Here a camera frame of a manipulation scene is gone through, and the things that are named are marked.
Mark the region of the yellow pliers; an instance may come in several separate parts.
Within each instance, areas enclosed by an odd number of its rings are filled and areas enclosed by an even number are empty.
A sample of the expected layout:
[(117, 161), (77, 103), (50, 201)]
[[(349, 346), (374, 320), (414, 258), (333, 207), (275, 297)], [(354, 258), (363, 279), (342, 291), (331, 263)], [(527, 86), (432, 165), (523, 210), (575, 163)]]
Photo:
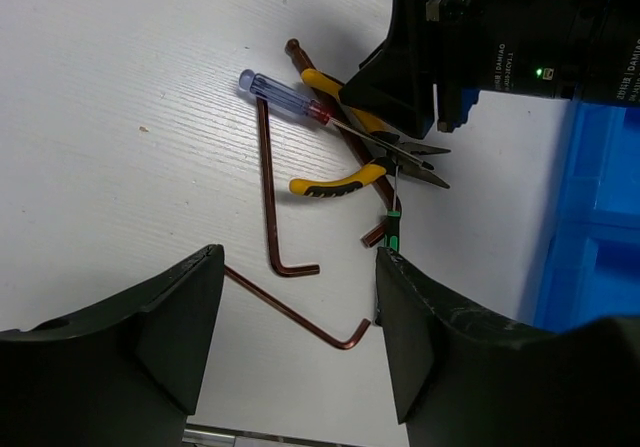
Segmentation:
[(420, 163), (414, 163), (403, 156), (395, 157), (394, 152), (387, 151), (382, 156), (369, 157), (364, 161), (360, 161), (361, 167), (356, 172), (338, 180), (293, 179), (289, 182), (289, 191), (291, 193), (316, 198), (341, 197), (371, 185), (378, 180), (385, 180), (387, 175), (395, 176), (398, 173), (440, 188), (450, 188), (446, 181), (434, 173), (434, 167), (423, 160), (424, 156), (448, 154), (450, 153), (449, 149), (401, 141), (398, 135), (390, 132), (384, 126), (384, 123), (372, 114), (355, 108), (350, 108), (350, 111), (367, 134), (417, 157)]

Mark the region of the blue clear handle screwdriver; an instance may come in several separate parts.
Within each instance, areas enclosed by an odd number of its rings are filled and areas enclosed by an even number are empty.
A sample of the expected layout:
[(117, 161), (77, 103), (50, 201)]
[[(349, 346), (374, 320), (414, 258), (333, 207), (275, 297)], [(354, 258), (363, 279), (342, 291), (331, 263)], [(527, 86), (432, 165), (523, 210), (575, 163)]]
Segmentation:
[(245, 69), (239, 76), (238, 85), (241, 90), (249, 92), (256, 98), (265, 100), (269, 104), (273, 104), (276, 108), (288, 112), (298, 117), (308, 117), (319, 122), (322, 125), (332, 124), (337, 128), (349, 132), (361, 139), (369, 141), (385, 150), (394, 153), (397, 157), (408, 161), (409, 163), (433, 170), (434, 167), (419, 157), (402, 150), (390, 142), (375, 137), (369, 133), (362, 132), (345, 122), (337, 120), (331, 115), (331, 111), (318, 101), (301, 94), (293, 88), (267, 77), (261, 73), (255, 73), (251, 69)]

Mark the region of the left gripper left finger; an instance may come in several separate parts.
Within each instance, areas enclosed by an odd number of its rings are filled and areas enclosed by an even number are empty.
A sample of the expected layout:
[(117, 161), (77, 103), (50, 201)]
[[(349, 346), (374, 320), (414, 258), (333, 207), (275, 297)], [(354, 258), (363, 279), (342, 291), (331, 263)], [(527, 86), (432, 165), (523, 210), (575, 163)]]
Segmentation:
[(208, 245), (93, 305), (1, 335), (5, 446), (178, 446), (224, 283)]

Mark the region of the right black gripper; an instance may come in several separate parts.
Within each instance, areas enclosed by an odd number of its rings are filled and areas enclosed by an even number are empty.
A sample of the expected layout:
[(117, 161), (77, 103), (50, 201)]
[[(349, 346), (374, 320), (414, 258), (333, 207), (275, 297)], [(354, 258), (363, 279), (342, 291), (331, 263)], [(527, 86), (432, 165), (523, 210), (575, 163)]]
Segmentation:
[(466, 123), (480, 92), (570, 100), (580, 0), (392, 0), (386, 39), (340, 89), (343, 104), (408, 137)]

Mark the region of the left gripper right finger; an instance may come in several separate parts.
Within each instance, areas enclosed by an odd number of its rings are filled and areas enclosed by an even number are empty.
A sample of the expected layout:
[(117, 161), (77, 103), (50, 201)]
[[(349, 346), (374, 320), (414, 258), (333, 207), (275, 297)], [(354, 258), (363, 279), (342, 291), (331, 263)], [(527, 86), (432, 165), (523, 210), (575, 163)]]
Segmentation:
[(398, 422), (413, 446), (635, 446), (639, 321), (605, 317), (552, 333), (376, 258)]

